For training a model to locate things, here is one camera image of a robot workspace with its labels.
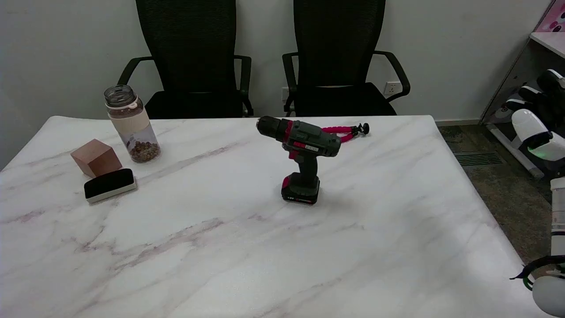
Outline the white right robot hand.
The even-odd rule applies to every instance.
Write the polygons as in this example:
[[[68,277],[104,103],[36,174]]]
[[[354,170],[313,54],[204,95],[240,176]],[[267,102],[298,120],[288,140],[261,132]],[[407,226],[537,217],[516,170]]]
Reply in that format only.
[[[518,99],[507,99],[511,123],[517,138],[529,153],[545,161],[559,161],[565,155],[564,77],[553,69],[538,76],[537,88],[523,85]]]

